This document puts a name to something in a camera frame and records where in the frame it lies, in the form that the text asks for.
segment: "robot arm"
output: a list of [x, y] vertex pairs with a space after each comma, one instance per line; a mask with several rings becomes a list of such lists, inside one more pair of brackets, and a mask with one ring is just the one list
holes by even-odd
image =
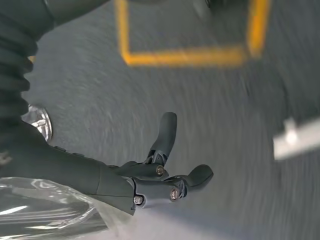
[[0, 178], [51, 180], [132, 215], [136, 206], [174, 202], [206, 185], [213, 175], [208, 166], [195, 168], [189, 176], [171, 178], [164, 170], [176, 137], [174, 113], [164, 116], [158, 138], [146, 161], [122, 167], [51, 147], [36, 128], [21, 120], [21, 115], [28, 112], [21, 92], [29, 88], [23, 75], [32, 70], [28, 57], [35, 55], [36, 42], [56, 26], [106, 2], [0, 0], [0, 156], [8, 156], [0, 159]]

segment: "metal screw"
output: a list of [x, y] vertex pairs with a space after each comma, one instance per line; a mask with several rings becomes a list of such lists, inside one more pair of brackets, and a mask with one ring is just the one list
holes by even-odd
[[176, 201], [179, 198], [179, 194], [179, 189], [177, 189], [177, 187], [174, 187], [170, 193], [170, 199], [171, 201]]
[[143, 202], [143, 198], [142, 196], [135, 196], [134, 197], [133, 202], [137, 205], [141, 205]]
[[165, 169], [162, 165], [158, 165], [156, 167], [155, 172], [158, 176], [162, 176], [165, 173]]

